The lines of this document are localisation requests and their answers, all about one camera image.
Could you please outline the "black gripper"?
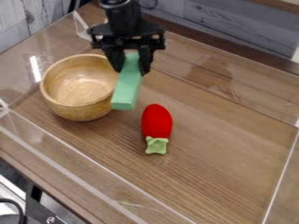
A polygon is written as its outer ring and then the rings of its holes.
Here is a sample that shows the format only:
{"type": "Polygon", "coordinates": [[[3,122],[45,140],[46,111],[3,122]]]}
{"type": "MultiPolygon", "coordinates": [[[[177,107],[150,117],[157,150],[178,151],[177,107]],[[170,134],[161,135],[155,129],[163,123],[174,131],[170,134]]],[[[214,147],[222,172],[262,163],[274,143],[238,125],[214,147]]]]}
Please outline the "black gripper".
{"type": "Polygon", "coordinates": [[[95,47],[105,49],[117,72],[126,63],[125,49],[139,49],[142,75],[151,71],[153,51],[163,50],[165,28],[143,19],[139,5],[103,5],[107,22],[94,25],[89,33],[95,47]]]}

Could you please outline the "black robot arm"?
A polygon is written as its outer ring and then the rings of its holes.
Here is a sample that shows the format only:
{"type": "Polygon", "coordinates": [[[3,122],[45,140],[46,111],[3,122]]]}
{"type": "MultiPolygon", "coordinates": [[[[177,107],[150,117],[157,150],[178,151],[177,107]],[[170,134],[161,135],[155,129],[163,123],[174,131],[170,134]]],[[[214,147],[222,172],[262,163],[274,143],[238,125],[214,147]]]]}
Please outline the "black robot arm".
{"type": "Polygon", "coordinates": [[[137,50],[142,75],[151,71],[155,51],[166,49],[166,29],[146,20],[139,0],[99,0],[107,22],[89,28],[91,45],[101,49],[117,72],[126,64],[126,50],[137,50]]]}

